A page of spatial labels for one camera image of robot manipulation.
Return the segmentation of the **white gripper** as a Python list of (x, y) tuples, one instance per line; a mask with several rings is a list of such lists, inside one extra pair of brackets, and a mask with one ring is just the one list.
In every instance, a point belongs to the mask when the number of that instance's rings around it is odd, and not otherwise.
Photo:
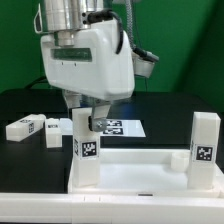
[(45, 74), (50, 85), (64, 89), (68, 109), (80, 106), (79, 93), (98, 98), (92, 102), (89, 129), (103, 132), (111, 103), (102, 100), (129, 98), (134, 90), (129, 40), (124, 33), (122, 49), (116, 54), (118, 25), (110, 20), (75, 32), (73, 42), (64, 48), (55, 45), (53, 35), (41, 37)]

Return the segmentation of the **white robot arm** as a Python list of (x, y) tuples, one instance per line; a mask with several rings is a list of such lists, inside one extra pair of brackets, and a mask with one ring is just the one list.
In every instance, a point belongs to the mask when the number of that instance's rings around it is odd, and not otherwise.
[(110, 0), (40, 0), (34, 29), (49, 84), (89, 97), (90, 129), (105, 130), (110, 103), (134, 90), (129, 39)]

